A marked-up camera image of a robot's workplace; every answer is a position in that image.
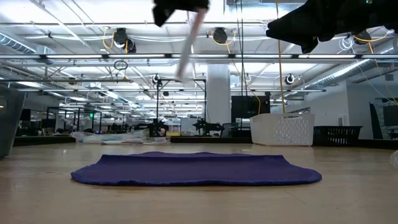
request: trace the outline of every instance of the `pillar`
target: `pillar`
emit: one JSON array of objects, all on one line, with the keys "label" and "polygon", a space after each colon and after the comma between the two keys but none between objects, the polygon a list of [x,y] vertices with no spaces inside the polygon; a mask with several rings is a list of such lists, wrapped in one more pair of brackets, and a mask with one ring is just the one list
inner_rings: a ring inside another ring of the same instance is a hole
[{"label": "pillar", "polygon": [[231,90],[228,64],[207,65],[207,112],[209,123],[231,122]]}]

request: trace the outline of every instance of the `wooden floor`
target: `wooden floor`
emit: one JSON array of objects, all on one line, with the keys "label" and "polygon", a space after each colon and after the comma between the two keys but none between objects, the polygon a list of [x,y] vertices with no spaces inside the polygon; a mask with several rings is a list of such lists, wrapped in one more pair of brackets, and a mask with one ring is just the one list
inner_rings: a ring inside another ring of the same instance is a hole
[{"label": "wooden floor", "polygon": [[[286,187],[100,187],[70,172],[102,154],[146,151],[282,154],[319,171],[316,184]],[[251,144],[15,147],[0,161],[0,223],[398,223],[392,151]]]}]

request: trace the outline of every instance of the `white box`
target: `white box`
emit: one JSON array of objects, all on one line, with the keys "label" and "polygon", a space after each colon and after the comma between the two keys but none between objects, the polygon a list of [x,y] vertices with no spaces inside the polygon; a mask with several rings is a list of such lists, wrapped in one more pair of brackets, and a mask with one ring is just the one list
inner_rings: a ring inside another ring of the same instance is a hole
[{"label": "white box", "polygon": [[253,143],[311,146],[314,114],[260,114],[250,118]]}]

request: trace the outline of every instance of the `purple towel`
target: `purple towel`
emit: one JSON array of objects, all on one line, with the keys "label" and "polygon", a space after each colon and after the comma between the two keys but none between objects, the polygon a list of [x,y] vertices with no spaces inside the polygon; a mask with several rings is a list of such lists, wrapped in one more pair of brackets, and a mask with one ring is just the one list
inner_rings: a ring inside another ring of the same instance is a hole
[{"label": "purple towel", "polygon": [[209,152],[102,155],[96,164],[71,175],[83,184],[146,186],[292,185],[322,179],[317,171],[292,165],[283,156]]}]

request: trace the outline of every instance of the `white stick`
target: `white stick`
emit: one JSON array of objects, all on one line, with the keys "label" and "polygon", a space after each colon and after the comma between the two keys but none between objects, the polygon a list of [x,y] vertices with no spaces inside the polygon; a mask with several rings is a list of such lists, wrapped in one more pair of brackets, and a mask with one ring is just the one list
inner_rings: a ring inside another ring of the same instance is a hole
[{"label": "white stick", "polygon": [[187,63],[189,61],[191,46],[193,45],[193,43],[195,42],[195,39],[197,38],[200,25],[201,25],[203,19],[205,18],[206,12],[207,12],[206,9],[198,9],[198,14],[197,14],[195,22],[193,23],[193,26],[191,28],[191,32],[188,36],[188,39],[185,41],[185,45],[184,45],[184,48],[182,50],[182,54],[180,57],[180,63],[178,65],[177,74],[175,76],[176,79],[178,79],[180,81],[183,80],[183,73],[184,73],[185,67],[187,66]]}]

